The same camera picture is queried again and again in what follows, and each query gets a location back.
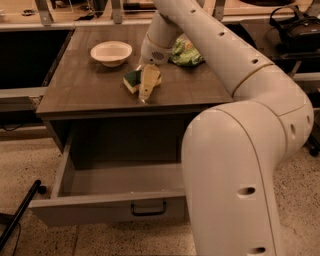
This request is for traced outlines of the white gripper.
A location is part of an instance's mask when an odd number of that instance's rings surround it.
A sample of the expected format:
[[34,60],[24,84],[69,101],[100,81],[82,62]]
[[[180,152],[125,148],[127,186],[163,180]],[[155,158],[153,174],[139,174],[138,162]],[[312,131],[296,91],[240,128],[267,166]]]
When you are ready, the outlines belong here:
[[140,62],[148,65],[141,67],[140,100],[146,101],[149,99],[160,77],[160,70],[157,65],[168,62],[173,43],[174,41],[169,38],[153,38],[150,34],[145,35],[141,46]]

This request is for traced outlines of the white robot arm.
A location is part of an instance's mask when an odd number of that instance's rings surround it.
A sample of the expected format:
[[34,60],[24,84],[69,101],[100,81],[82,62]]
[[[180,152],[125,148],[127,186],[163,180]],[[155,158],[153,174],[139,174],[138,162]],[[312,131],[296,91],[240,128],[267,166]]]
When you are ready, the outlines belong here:
[[153,0],[141,58],[152,63],[186,35],[232,100],[201,112],[182,142],[182,173],[198,256],[285,256],[273,171],[306,142],[304,91],[197,0]]

